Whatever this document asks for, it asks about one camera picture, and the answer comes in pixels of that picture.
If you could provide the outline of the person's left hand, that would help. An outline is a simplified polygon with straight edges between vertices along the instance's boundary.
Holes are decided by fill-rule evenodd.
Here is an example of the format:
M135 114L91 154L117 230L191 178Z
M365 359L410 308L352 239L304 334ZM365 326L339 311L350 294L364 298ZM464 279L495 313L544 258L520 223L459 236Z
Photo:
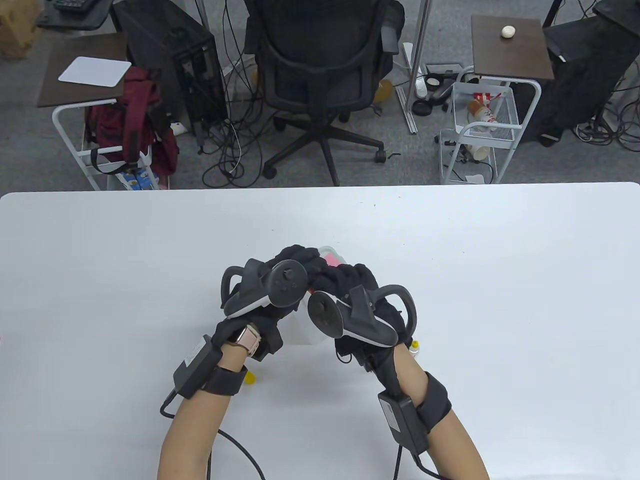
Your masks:
M298 310L327 262L316 247L293 245L267 262L250 258L230 266L221 279L224 320L215 328L212 344L244 346L249 357L262 361L283 345L278 322Z

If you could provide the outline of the person's right hand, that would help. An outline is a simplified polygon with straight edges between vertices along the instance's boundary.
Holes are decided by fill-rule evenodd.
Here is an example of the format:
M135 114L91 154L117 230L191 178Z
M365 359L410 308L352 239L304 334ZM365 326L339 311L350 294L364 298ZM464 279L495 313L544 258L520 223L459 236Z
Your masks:
M326 266L311 282L311 288L315 291L325 291L335 297L344 300L346 295L354 287L363 286L365 290L376 290L378 288L377 279L374 274L363 263L352 266L342 263L339 266ZM374 314L384 320L398 334L396 345L411 346L413 338L409 334L402 313L386 299L375 302ZM359 365L366 371L372 371L382 364L392 352L392 349L370 345L359 339L345 336L334 341L336 354L341 357L354 356Z

